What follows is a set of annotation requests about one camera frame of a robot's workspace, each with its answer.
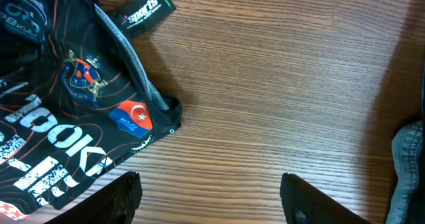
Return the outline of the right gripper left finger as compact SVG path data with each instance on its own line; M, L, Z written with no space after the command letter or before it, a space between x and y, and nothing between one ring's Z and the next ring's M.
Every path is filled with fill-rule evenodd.
M129 171L46 224L130 224L141 198L140 176Z

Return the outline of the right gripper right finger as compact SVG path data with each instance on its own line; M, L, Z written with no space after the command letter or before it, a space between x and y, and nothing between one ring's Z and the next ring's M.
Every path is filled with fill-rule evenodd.
M370 224L293 173L282 175L280 197L288 224Z

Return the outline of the black orange-patterned cycling jersey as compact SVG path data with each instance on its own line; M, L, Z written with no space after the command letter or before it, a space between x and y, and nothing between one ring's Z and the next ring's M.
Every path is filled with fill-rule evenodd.
M132 41L171 0L1 0L1 213L62 209L175 132L181 103L149 81Z

